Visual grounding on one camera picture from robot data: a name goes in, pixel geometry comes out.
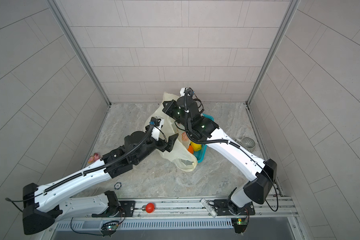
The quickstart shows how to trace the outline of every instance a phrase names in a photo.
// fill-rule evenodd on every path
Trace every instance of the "plastic bag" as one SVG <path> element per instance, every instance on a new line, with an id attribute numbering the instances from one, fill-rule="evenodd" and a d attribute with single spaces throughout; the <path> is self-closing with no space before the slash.
<path id="1" fill-rule="evenodd" d="M 179 96 L 176 96 L 174 94 L 163 94 L 163 101 L 171 101 L 173 99 L 177 100 L 178 98 Z M 161 128 L 161 131 L 165 134 L 167 138 L 175 133 L 179 133 L 179 136 L 177 137 L 171 152 L 162 152 L 157 149 L 156 151 L 158 151 L 161 157 L 173 162 L 182 171 L 191 172 L 195 169 L 197 165 L 197 159 L 187 150 L 190 144 L 190 140 L 188 139 L 184 131 L 176 127 L 175 120 L 169 117 L 167 114 L 163 113 L 163 108 L 164 106 L 162 102 L 158 109 L 147 119 L 144 126 L 147 126 L 149 124 L 151 117 L 161 117 L 164 119 L 164 125 Z"/>

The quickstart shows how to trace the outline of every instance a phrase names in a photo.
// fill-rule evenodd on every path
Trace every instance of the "marble floor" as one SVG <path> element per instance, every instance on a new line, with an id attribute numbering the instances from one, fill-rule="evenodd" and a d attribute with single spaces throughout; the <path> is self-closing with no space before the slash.
<path id="1" fill-rule="evenodd" d="M 254 139 L 254 154 L 262 157 L 243 103 L 203 104 L 204 113 L 213 116 L 232 139 L 243 136 Z M 144 122 L 158 106 L 158 103 L 113 104 L 93 152 L 106 154 L 123 145 L 124 137 L 141 131 Z M 211 148 L 207 148 L 203 162 L 197 164 L 192 172 L 181 171 L 155 150 L 133 170 L 96 184 L 76 197 L 97 195 L 106 190 L 114 190 L 118 198 L 227 196 L 247 181 L 230 161 Z M 122 184 L 119 190 L 114 189 L 116 182 Z"/>

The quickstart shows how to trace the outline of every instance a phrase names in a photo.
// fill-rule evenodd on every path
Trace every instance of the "teal plastic basket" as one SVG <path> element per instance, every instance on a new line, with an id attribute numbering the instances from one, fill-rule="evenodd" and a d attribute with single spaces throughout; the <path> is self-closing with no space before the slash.
<path id="1" fill-rule="evenodd" d="M 209 115 L 207 115 L 207 114 L 202 113 L 202 115 L 203 115 L 204 117 L 206 117 L 206 118 L 211 119 L 212 121 L 215 120 L 212 116 L 209 116 Z M 206 146 L 205 144 L 203 144 L 201 150 L 193 153 L 193 155 L 197 158 L 197 163 L 201 163 L 201 162 L 204 160 L 204 155 L 205 155 L 206 147 L 207 147 L 207 146 Z"/>

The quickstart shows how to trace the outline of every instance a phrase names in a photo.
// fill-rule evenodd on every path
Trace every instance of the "tile wall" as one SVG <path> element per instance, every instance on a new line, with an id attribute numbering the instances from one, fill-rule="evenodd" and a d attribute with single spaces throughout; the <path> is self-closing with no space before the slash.
<path id="1" fill-rule="evenodd" d="M 4 198 L 79 170 L 106 110 L 44 0 L 0 1 L 0 240 L 31 238 Z"/>
<path id="2" fill-rule="evenodd" d="M 246 101 L 289 1 L 56 0 L 111 102 Z"/>
<path id="3" fill-rule="evenodd" d="M 301 0 L 250 107 L 310 238 L 360 239 L 360 0 Z"/>

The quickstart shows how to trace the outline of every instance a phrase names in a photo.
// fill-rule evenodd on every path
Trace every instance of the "red button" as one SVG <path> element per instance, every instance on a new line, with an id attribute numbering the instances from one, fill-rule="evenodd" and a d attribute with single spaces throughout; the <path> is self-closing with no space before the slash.
<path id="1" fill-rule="evenodd" d="M 155 209 L 155 205 L 153 204 L 153 203 L 149 203 L 149 204 L 147 204 L 147 206 L 145 207 L 145 211 L 147 212 L 147 213 L 151 213 L 151 212 L 153 212 L 154 211 L 154 209 Z"/>

